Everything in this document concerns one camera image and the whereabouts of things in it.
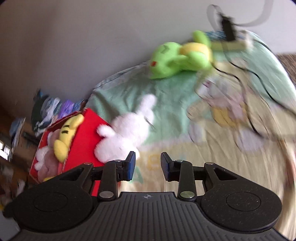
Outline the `white bunny plush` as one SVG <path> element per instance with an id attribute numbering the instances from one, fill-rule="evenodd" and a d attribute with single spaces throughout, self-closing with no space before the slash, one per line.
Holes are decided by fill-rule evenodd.
<path id="1" fill-rule="evenodd" d="M 102 163 L 124 160 L 135 152 L 140 158 L 140 147 L 149 136 L 149 129 L 154 122 L 153 107 L 157 98 L 153 94 L 144 95 L 137 110 L 117 116 L 111 124 L 99 125 L 97 133 L 102 140 L 94 149 L 95 157 Z"/>

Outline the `red cardboard box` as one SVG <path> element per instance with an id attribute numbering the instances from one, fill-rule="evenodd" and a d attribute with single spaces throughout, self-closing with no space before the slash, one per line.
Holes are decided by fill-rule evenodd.
<path id="1" fill-rule="evenodd" d="M 81 113 L 84 116 L 83 123 L 78 127 L 77 132 L 72 139 L 70 152 L 68 154 L 67 159 L 63 164 L 59 164 L 58 167 L 58 175 L 69 171 L 70 169 L 77 167 L 84 162 L 91 162 L 94 167 L 101 167 L 104 164 L 101 163 L 94 154 L 94 149 L 96 145 L 102 140 L 102 137 L 98 135 L 96 132 L 99 125 L 109 125 L 105 120 L 99 117 L 94 111 L 91 109 L 85 108 L 81 112 L 74 112 L 69 114 L 68 116 L 56 121 L 54 124 L 49 126 L 45 132 L 43 133 L 38 149 L 45 147 L 47 145 L 47 137 L 50 132 L 53 132 L 57 129 L 62 128 L 62 124 L 66 123 L 66 121 Z M 31 168 L 30 168 L 30 176 L 37 182 L 38 181 L 38 172 L 35 169 L 35 164 L 37 163 L 36 155 L 33 159 Z M 96 196 L 98 194 L 100 181 L 95 181 L 91 195 Z"/>

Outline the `yellow tiger plush red shirt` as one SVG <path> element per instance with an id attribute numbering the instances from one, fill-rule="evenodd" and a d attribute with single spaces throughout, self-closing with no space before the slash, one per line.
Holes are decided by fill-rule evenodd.
<path id="1" fill-rule="evenodd" d="M 62 127 L 60 128 L 60 135 L 58 139 L 55 140 L 53 146 L 54 154 L 59 161 L 57 175 L 61 173 L 64 162 L 68 157 L 72 140 L 75 137 L 79 125 L 81 125 L 83 121 L 84 116 L 82 114 L 77 114 L 67 119 L 67 121 L 65 121 L 65 123 L 63 123 Z"/>

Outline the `pink plush toy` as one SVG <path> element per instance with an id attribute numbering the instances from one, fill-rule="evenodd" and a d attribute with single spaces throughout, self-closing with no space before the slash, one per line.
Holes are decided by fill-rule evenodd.
<path id="1" fill-rule="evenodd" d="M 35 169 L 38 172 L 38 181 L 43 182 L 47 178 L 57 176 L 59 161 L 54 154 L 54 142 L 60 135 L 60 130 L 49 132 L 47 137 L 47 145 L 39 148 L 36 152 Z"/>

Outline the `purple plastic item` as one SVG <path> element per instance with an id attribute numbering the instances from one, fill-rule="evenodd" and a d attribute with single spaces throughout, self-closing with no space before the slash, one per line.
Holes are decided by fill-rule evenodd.
<path id="1" fill-rule="evenodd" d="M 70 100 L 66 100 L 65 102 L 62 103 L 62 106 L 58 112 L 58 119 L 62 119 L 63 117 L 79 111 L 81 107 L 82 101 L 79 102 L 72 102 Z"/>

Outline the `bear print bed sheet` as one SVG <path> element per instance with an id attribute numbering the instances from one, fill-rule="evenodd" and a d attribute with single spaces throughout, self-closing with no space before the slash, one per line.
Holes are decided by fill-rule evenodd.
<path id="1" fill-rule="evenodd" d="M 105 121 L 135 111 L 153 94 L 154 123 L 140 146 L 133 180 L 121 192 L 176 192 L 163 176 L 160 155 L 193 165 L 218 165 L 275 192 L 276 224 L 295 238 L 295 87 L 277 57 L 252 35 L 252 48 L 215 52 L 209 73 L 181 72 L 152 80 L 147 63 L 100 82 L 87 107 Z"/>

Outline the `pile of clothes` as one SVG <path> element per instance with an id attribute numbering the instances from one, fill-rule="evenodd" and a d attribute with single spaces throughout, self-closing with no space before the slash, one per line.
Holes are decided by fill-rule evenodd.
<path id="1" fill-rule="evenodd" d="M 48 126 L 58 120 L 58 112 L 62 103 L 65 101 L 58 97 L 51 97 L 48 94 L 44 94 L 40 89 L 37 90 L 33 101 L 34 105 L 31 112 L 31 125 L 34 135 L 39 137 Z M 81 101 L 80 110 L 83 109 L 87 103 L 86 99 Z"/>

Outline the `green frog plush lying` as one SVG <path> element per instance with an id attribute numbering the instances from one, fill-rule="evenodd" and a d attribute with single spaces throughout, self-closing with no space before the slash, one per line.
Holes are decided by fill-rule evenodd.
<path id="1" fill-rule="evenodd" d="M 211 41 L 203 31 L 193 32 L 192 42 L 166 42 L 152 54 L 149 61 L 151 79 L 164 79 L 182 71 L 199 72 L 211 68 Z"/>

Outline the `white power strip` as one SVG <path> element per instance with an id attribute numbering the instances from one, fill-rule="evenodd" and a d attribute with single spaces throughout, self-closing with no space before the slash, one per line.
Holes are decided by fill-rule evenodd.
<path id="1" fill-rule="evenodd" d="M 253 46 L 253 37 L 246 30 L 237 31 L 234 41 L 227 41 L 223 31 L 210 31 L 206 35 L 211 41 L 213 51 L 242 51 Z"/>

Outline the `black charger plug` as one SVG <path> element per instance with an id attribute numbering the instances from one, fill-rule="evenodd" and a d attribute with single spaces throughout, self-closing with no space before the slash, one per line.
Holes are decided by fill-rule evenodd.
<path id="1" fill-rule="evenodd" d="M 220 22 L 222 26 L 222 30 L 225 34 L 226 41 L 231 42 L 236 40 L 236 32 L 234 29 L 234 24 L 232 21 L 232 18 L 229 16 L 226 16 L 222 13 L 220 15 Z"/>

